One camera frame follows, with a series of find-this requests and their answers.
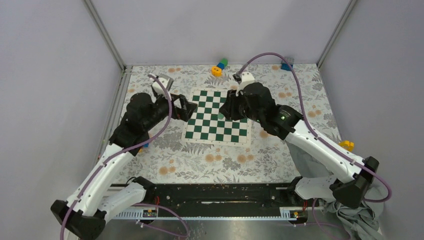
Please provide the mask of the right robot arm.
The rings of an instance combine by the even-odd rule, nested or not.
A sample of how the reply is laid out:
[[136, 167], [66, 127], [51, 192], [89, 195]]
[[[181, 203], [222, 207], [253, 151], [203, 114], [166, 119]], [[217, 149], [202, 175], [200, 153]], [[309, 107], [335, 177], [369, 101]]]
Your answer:
[[235, 89], [228, 90], [219, 112], [228, 120], [250, 119], [259, 123], [268, 134], [310, 155], [330, 172], [328, 176], [302, 174], [296, 177], [291, 182], [292, 189], [286, 193], [291, 205], [323, 199], [357, 209], [364, 201], [379, 161], [372, 156], [362, 158], [349, 153], [314, 129], [308, 129], [301, 113], [288, 105], [276, 104], [270, 90], [261, 83], [251, 83], [239, 93]]

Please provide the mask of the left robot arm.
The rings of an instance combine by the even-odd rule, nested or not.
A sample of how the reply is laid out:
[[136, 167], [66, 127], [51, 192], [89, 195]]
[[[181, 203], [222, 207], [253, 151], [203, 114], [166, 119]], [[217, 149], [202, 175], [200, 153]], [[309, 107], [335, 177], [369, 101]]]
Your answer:
[[155, 94], [152, 101], [148, 93], [133, 95], [126, 112], [109, 139], [103, 155], [77, 190], [67, 200], [56, 200], [50, 210], [61, 225], [60, 239], [68, 230], [82, 240], [95, 240], [106, 224], [130, 206], [144, 206], [155, 200], [153, 184], [138, 178], [118, 193], [104, 198], [117, 173], [138, 152], [160, 136], [166, 127], [149, 136], [149, 131], [162, 120], [168, 125], [171, 119], [187, 122], [197, 104], [182, 94]]

